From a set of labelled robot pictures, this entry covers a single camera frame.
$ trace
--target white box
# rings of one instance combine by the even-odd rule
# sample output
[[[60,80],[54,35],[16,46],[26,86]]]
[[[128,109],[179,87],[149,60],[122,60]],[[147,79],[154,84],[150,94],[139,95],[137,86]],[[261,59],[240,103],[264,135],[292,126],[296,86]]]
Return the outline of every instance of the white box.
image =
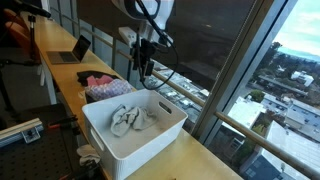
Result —
[[[112,114],[120,104],[147,108],[157,115],[158,121],[142,131],[130,127],[124,136],[117,137],[110,127]],[[88,104],[82,111],[89,141],[115,180],[125,179],[175,140],[188,117],[157,92],[148,90]]]

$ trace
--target wooden countertop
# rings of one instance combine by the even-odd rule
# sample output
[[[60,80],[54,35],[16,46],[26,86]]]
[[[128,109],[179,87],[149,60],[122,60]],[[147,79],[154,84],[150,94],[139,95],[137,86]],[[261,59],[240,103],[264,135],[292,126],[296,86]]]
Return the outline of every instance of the wooden countertop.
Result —
[[[27,13],[22,13],[28,24],[27,15]],[[77,82],[76,73],[95,70],[113,75],[118,74],[91,51],[87,52],[81,64],[51,65],[46,52],[71,51],[76,39],[57,23],[40,16],[37,16],[35,23],[35,41],[71,111],[77,115],[82,131],[86,132],[82,113],[82,106],[85,103],[78,96],[78,92],[83,91],[84,88]],[[241,177],[186,131],[181,130],[172,144],[127,179],[206,180],[241,179]]]

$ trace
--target city view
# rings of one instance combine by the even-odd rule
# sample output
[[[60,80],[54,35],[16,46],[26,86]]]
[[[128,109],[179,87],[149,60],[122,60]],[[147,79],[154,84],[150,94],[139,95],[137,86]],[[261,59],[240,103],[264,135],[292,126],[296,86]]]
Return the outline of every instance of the city view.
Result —
[[[319,2],[297,2],[228,113],[316,171],[320,171],[319,9]],[[211,149],[245,179],[308,179],[225,123]]]

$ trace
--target tree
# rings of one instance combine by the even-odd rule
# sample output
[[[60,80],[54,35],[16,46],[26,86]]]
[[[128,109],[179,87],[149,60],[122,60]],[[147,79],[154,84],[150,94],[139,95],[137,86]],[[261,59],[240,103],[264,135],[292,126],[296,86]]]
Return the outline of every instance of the tree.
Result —
[[[248,95],[251,96],[252,100],[260,103],[264,98],[264,93],[260,90],[252,90]]]
[[[252,127],[252,131],[259,134],[260,136],[264,137],[265,135],[265,126],[263,124],[259,124],[258,126]]]
[[[266,68],[269,64],[272,64],[275,54],[278,52],[279,47],[282,45],[279,42],[273,42],[269,47],[266,54],[263,56],[261,62],[259,63],[257,69]]]

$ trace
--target glass window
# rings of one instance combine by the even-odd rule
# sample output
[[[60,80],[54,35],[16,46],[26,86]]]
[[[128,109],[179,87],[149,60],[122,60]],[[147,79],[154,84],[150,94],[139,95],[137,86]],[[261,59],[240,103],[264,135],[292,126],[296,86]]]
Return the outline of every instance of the glass window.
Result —
[[[68,18],[62,16],[62,27],[67,30],[70,34],[74,34],[73,33],[73,25],[72,25],[72,21],[70,21]]]
[[[78,39],[80,37],[80,27],[79,27],[79,24],[74,24],[73,26],[73,30],[74,30],[74,34],[73,36]]]
[[[58,0],[49,0],[50,8],[54,8],[59,11]]]
[[[60,0],[60,12],[68,18],[72,18],[70,0]]]
[[[77,0],[71,0],[71,7],[73,20],[78,22]]]
[[[94,28],[94,33],[97,34],[102,39],[112,44],[112,37],[102,32],[98,28]],[[108,66],[111,67],[112,64],[112,47],[101,41],[100,39],[94,37],[95,49],[94,53],[103,60]]]
[[[51,9],[51,18],[54,19],[55,22],[57,22],[58,24],[60,24],[60,15],[59,15],[59,12]]]
[[[130,48],[126,44],[124,44],[118,40],[116,40],[116,44],[113,44],[113,46],[114,46],[113,48],[115,48],[116,50],[121,50],[123,53],[128,54],[128,55],[130,54]],[[115,56],[114,70],[118,74],[120,74],[121,77],[127,78],[128,72],[129,72],[128,67],[130,64],[129,60],[127,58],[123,57],[119,53],[114,54],[114,56]],[[129,82],[133,87],[136,88],[137,81],[134,81],[134,78],[137,77],[137,74],[135,74],[135,73],[136,73],[136,71],[130,71],[130,81]]]
[[[179,52],[178,73],[211,90],[254,2],[176,1],[166,27]],[[158,53],[154,59],[174,67],[173,53]]]
[[[262,45],[258,49],[248,69],[240,75],[233,96],[224,101],[225,114],[312,169],[320,168],[320,163],[314,162],[320,160],[316,153],[320,136],[315,133],[314,125],[320,113],[320,84],[316,81],[320,76],[317,69],[320,68],[320,36],[316,33],[320,27],[319,9],[320,3],[298,1],[282,27],[277,23],[271,26],[280,29],[279,32],[270,31],[264,39],[264,45],[269,43],[267,48]],[[241,132],[224,122],[221,124],[215,126],[219,130],[214,138],[207,139],[208,148],[244,178],[262,178],[268,174],[260,169],[263,167],[273,174],[270,179],[307,179]],[[244,143],[230,158],[222,150],[235,137],[243,137]]]

